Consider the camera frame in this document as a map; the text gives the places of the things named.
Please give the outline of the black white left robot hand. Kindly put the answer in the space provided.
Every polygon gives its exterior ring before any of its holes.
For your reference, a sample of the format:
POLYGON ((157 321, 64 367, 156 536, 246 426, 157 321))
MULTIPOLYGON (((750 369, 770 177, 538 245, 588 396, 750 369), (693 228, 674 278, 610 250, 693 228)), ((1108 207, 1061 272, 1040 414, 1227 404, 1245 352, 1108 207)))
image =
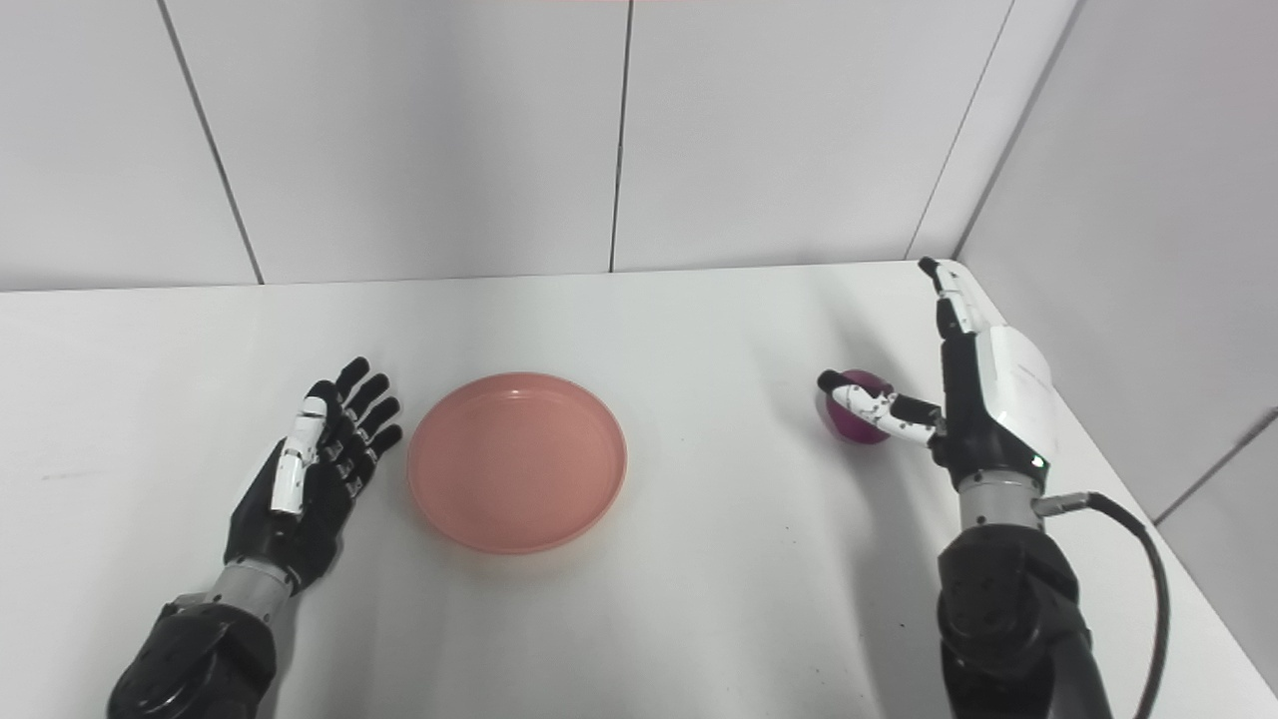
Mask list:
POLYGON ((387 374, 366 358, 317 381, 230 513, 225 563, 272 564, 291 593, 323 579, 380 460, 403 439, 399 410, 387 374))

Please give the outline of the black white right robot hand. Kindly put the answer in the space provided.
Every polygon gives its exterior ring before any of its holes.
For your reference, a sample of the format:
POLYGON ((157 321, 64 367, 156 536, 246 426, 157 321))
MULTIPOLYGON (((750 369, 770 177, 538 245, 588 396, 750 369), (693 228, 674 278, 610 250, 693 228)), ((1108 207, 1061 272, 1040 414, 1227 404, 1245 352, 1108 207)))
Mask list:
POLYGON ((1056 388, 1045 356, 1026 335, 976 307, 958 263, 921 258, 918 266, 937 296, 944 404, 845 372, 822 372, 820 393, 861 427, 927 447, 953 487, 1012 473, 1042 494, 1057 451, 1056 388))

